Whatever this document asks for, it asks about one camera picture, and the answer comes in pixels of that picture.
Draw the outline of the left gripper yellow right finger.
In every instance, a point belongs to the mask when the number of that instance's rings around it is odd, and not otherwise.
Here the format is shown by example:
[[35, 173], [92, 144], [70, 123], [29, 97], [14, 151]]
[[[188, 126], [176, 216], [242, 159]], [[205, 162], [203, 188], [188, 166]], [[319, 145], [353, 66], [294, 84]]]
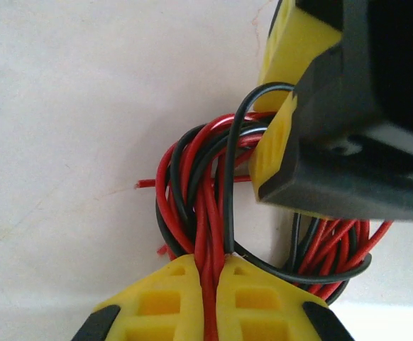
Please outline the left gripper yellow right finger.
[[216, 290], [220, 340], [351, 340], [325, 301], [229, 256]]

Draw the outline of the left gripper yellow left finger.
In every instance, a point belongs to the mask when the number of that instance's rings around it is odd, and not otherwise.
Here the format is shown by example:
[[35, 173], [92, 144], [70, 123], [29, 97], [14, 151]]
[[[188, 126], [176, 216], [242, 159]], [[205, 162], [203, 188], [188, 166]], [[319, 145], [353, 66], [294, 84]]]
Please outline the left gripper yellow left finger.
[[73, 340], [203, 340], [199, 272], [184, 255], [97, 305]]

